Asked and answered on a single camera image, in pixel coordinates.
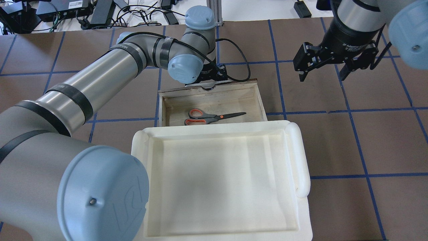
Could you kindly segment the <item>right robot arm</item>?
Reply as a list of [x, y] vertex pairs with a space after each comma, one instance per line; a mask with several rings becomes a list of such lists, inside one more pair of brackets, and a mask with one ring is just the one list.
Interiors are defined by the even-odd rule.
[[373, 70], [395, 46], [408, 66], [427, 69], [426, 0], [318, 0], [333, 20], [321, 44], [304, 42], [293, 59], [300, 81], [327, 64], [343, 64], [344, 80], [355, 70]]

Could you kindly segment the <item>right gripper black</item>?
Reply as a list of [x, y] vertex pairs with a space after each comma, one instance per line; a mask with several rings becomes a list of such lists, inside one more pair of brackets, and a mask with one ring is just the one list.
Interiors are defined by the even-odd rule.
[[378, 32], [359, 32], [331, 25], [319, 45], [304, 42], [293, 59], [300, 82], [305, 81], [310, 71], [328, 64], [344, 64], [340, 81], [355, 70], [373, 70], [379, 64], [376, 60], [378, 41], [373, 40]]

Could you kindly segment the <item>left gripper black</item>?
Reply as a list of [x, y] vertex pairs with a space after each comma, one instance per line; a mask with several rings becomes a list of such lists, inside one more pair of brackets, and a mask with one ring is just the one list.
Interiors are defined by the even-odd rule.
[[201, 83], [202, 81], [208, 81], [208, 80], [214, 80], [214, 81], [228, 80], [226, 66], [224, 64], [221, 64], [220, 66], [215, 68], [212, 64], [204, 64], [204, 66], [202, 67], [202, 71], [200, 72], [196, 80], [196, 84]]

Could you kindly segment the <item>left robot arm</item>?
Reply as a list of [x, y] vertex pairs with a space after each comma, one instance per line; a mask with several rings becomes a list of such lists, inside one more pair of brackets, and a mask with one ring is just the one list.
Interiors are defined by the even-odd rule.
[[73, 138], [148, 67], [197, 80], [215, 47], [214, 11], [193, 6], [181, 41], [132, 32], [37, 100], [1, 113], [1, 221], [41, 241], [131, 241], [143, 221], [148, 175], [130, 154]]

